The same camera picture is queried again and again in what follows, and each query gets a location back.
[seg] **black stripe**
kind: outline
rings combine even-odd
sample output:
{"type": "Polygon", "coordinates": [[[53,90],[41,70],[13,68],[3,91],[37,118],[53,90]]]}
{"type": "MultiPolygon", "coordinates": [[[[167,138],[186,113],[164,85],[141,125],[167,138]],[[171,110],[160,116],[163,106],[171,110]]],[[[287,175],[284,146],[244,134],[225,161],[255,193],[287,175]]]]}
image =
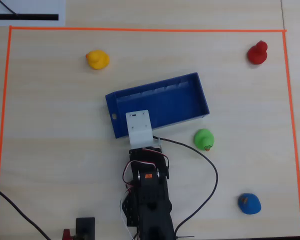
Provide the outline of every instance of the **black stripe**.
{"type": "Polygon", "coordinates": [[[59,14],[0,14],[0,20],[58,21],[59,14]]]}

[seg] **green rubber duck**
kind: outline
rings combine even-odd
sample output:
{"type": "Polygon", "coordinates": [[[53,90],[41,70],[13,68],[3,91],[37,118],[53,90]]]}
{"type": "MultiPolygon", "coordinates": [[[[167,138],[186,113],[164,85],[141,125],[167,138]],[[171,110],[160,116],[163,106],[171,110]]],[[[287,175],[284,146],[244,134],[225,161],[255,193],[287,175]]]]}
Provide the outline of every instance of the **green rubber duck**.
{"type": "Polygon", "coordinates": [[[200,150],[209,151],[214,143],[215,137],[208,129],[200,129],[194,135],[194,144],[200,150]]]}

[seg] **red rubber duck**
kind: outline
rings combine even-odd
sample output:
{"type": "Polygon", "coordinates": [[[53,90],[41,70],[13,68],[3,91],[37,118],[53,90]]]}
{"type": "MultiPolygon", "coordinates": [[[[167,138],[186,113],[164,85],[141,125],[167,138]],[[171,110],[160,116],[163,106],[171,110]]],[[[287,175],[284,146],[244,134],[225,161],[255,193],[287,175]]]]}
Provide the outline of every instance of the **red rubber duck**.
{"type": "Polygon", "coordinates": [[[247,52],[247,57],[252,64],[262,64],[267,59],[268,45],[264,41],[259,41],[247,52]]]}

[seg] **blue rubber duck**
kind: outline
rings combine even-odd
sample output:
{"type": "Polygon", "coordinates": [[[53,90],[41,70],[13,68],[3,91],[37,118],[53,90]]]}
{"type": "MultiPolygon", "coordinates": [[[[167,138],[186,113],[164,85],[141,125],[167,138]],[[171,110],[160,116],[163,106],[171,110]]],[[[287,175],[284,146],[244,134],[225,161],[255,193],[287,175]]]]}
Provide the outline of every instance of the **blue rubber duck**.
{"type": "Polygon", "coordinates": [[[238,206],[245,214],[257,214],[261,210],[259,198],[252,193],[243,193],[238,198],[238,206]]]}

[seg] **rubber duck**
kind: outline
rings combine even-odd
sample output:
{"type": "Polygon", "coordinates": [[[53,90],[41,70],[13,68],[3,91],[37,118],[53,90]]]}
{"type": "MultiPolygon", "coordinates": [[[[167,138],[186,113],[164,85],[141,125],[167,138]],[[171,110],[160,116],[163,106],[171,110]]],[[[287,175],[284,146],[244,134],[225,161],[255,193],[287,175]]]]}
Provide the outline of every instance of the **rubber duck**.
{"type": "Polygon", "coordinates": [[[200,129],[194,135],[194,144],[200,150],[209,151],[214,143],[215,137],[208,129],[200,129]]]}
{"type": "Polygon", "coordinates": [[[108,54],[102,50],[91,51],[85,57],[90,67],[96,70],[105,68],[110,61],[108,54]]]}
{"type": "Polygon", "coordinates": [[[258,65],[267,59],[268,45],[264,41],[259,41],[255,46],[251,47],[247,52],[247,58],[250,63],[258,65]]]}
{"type": "Polygon", "coordinates": [[[257,214],[261,210],[259,198],[253,193],[243,193],[238,198],[238,206],[244,214],[257,214]]]}

